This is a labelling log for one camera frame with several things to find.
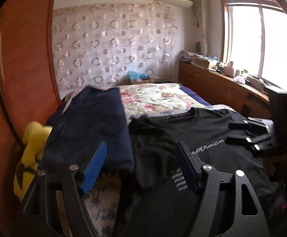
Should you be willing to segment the folded navy blue garment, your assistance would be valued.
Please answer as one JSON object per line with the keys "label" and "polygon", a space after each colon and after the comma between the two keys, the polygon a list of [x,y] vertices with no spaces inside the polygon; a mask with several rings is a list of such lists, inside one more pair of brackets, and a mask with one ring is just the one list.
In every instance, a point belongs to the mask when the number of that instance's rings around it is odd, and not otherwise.
{"label": "folded navy blue garment", "polygon": [[119,88],[86,87],[62,102],[48,119],[52,131],[40,166],[61,168],[81,163],[99,142],[106,144],[103,170],[134,170],[135,159]]}

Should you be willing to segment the wooden sideboard cabinet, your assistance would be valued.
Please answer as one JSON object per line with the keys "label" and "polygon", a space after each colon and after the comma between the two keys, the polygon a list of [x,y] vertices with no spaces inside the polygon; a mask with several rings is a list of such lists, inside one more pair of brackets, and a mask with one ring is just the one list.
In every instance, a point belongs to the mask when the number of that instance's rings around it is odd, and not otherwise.
{"label": "wooden sideboard cabinet", "polygon": [[211,105],[228,105],[245,117],[270,118],[267,95],[228,76],[180,63],[178,79]]}

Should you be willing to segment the window with wooden frame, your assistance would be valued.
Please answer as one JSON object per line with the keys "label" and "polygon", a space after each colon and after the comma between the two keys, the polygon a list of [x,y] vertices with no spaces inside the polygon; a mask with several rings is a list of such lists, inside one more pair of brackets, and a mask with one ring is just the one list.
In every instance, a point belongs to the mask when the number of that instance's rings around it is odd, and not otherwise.
{"label": "window with wooden frame", "polygon": [[222,58],[287,91],[287,10],[275,0],[221,0]]}

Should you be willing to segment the yellow plush pillow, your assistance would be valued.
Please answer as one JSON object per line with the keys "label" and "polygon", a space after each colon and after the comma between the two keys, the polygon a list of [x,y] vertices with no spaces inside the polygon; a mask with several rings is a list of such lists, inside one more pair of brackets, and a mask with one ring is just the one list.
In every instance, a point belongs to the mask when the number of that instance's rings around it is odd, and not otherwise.
{"label": "yellow plush pillow", "polygon": [[24,130],[22,138],[24,153],[16,165],[13,180],[14,194],[20,202],[40,170],[39,163],[43,157],[44,148],[51,131],[51,126],[43,126],[36,121],[28,124]]}

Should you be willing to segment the black t-shirt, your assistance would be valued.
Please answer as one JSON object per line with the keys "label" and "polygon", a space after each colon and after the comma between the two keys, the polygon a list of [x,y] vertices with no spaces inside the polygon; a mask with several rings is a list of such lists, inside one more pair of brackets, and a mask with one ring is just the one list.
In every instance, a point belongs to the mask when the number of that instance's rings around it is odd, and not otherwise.
{"label": "black t-shirt", "polygon": [[129,125],[135,156],[134,200],[126,236],[183,236],[199,211],[201,196],[184,183],[175,157],[182,141],[193,155],[215,169],[242,170],[252,184],[263,212],[271,216],[278,185],[265,175],[262,162],[244,147],[226,143],[229,124],[241,121],[230,110],[192,108],[172,117],[134,119]]}

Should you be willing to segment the blue floral bed sheet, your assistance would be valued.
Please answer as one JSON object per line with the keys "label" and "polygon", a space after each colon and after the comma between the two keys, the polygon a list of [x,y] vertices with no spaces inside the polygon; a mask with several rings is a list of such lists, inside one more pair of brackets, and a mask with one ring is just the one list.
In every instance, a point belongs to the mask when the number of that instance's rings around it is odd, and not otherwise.
{"label": "blue floral bed sheet", "polygon": [[113,236],[121,179],[103,175],[85,197],[85,205],[98,236]]}

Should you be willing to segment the wooden wardrobe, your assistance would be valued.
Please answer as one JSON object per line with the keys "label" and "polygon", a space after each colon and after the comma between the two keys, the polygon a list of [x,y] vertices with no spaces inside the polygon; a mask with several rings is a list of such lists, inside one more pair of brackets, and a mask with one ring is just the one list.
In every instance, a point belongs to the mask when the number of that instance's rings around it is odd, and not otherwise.
{"label": "wooden wardrobe", "polygon": [[45,123],[60,99],[51,52],[53,0],[0,0],[0,236],[18,219],[13,194],[24,129]]}

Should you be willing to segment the dark blue blanket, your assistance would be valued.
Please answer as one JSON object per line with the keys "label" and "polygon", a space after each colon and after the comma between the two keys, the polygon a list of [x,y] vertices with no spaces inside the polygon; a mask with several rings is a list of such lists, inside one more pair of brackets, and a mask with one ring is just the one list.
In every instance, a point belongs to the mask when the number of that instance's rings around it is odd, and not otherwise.
{"label": "dark blue blanket", "polygon": [[192,97],[194,100],[196,100],[197,102],[201,103],[204,106],[211,106],[210,103],[208,103],[207,101],[205,101],[203,98],[201,98],[197,93],[195,93],[193,90],[189,89],[188,87],[180,84],[180,89],[186,93],[187,95],[189,95],[190,97]]}

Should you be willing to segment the pink floral quilt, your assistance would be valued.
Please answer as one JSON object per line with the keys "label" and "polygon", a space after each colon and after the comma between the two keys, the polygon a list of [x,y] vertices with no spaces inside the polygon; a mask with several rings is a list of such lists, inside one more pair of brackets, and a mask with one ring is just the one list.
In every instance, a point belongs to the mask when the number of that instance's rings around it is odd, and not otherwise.
{"label": "pink floral quilt", "polygon": [[166,116],[205,106],[180,89],[180,84],[135,84],[117,87],[125,118],[129,124],[141,116]]}

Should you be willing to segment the cardboard box on sideboard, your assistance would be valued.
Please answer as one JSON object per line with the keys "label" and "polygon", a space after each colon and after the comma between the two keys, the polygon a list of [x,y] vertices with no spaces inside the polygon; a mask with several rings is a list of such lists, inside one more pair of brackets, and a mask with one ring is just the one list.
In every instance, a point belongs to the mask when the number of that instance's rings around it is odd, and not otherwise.
{"label": "cardboard box on sideboard", "polygon": [[217,60],[206,59],[201,57],[194,57],[193,63],[203,69],[213,69],[216,67]]}

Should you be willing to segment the tissue box with blue bag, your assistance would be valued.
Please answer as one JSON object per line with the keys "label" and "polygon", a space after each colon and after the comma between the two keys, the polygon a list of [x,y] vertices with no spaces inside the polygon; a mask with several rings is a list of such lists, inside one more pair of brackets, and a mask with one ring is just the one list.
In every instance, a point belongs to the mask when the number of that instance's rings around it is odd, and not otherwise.
{"label": "tissue box with blue bag", "polygon": [[150,83],[150,77],[146,73],[138,73],[135,71],[129,71],[128,77],[132,84],[146,84]]}

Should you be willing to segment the circle patterned curtain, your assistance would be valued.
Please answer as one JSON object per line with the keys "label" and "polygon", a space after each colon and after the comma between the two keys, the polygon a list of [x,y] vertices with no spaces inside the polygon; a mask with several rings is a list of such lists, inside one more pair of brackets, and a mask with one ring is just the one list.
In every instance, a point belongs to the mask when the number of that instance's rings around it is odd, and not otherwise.
{"label": "circle patterned curtain", "polygon": [[153,82],[170,81],[176,32],[169,7],[155,3],[55,9],[52,55],[58,90],[120,85],[131,72]]}

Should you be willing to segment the pink bottle on sideboard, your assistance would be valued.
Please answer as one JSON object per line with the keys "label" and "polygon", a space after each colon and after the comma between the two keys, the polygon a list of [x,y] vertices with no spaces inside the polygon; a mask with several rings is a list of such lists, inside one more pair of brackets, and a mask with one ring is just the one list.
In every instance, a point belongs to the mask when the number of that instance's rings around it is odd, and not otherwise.
{"label": "pink bottle on sideboard", "polygon": [[232,78],[235,77],[235,69],[233,68],[232,61],[228,62],[224,67],[224,74]]}

